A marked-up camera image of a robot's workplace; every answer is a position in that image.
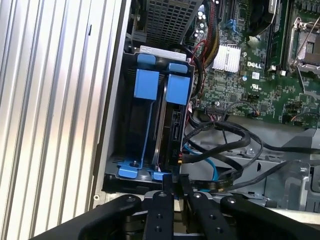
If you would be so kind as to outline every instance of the cable bundle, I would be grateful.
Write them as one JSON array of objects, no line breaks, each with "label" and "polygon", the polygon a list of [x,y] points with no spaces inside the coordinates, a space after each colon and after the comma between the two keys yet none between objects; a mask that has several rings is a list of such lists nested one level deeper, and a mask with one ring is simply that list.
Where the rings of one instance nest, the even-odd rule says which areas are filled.
[{"label": "cable bundle", "polygon": [[205,0],[203,2],[206,24],[208,26],[208,32],[205,40],[204,47],[198,59],[203,63],[203,68],[206,69],[213,62],[219,51],[220,37],[219,26],[216,12],[216,4],[212,0]]}]

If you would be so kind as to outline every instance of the metal side panel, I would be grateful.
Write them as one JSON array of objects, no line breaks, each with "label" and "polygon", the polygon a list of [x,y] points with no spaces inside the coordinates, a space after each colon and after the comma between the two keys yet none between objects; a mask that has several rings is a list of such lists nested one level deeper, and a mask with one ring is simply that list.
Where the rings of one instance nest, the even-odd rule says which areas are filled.
[{"label": "metal side panel", "polygon": [[0,0],[0,240],[89,209],[123,2]]}]

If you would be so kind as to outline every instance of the dell logo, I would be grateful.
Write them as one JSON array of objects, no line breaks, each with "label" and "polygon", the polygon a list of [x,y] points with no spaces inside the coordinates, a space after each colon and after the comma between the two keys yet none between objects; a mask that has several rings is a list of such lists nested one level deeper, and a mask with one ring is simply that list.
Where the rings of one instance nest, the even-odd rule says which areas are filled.
[{"label": "dell logo", "polygon": [[248,65],[248,67],[253,67],[253,68],[256,68],[256,69],[262,69],[261,63],[255,63],[255,62],[248,61],[247,65]]}]

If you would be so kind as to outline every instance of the capacitor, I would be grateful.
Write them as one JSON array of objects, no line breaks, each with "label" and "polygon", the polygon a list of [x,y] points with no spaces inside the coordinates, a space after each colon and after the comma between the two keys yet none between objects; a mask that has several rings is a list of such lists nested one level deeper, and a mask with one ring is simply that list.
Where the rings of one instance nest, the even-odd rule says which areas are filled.
[{"label": "capacitor", "polygon": [[204,12],[205,11],[205,5],[200,5],[199,9],[198,9],[199,12]]}]

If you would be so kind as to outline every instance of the white label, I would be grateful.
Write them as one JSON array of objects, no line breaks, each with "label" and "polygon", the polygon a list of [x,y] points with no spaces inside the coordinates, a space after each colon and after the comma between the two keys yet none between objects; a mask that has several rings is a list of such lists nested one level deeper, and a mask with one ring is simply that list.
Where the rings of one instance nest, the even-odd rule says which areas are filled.
[{"label": "white label", "polygon": [[255,62],[248,61],[247,62],[247,66],[248,67],[253,67],[253,68],[256,68],[256,69],[262,69],[261,63],[255,63]]},{"label": "white label", "polygon": [[252,84],[250,88],[255,92],[261,91],[261,87],[258,84]]},{"label": "white label", "polygon": [[260,79],[260,73],[258,72],[252,72],[252,79],[256,79],[256,80],[259,80]]},{"label": "white label", "polygon": [[189,104],[188,104],[188,111],[189,111],[190,113],[192,113],[192,105],[191,105],[190,102],[189,102]]}]

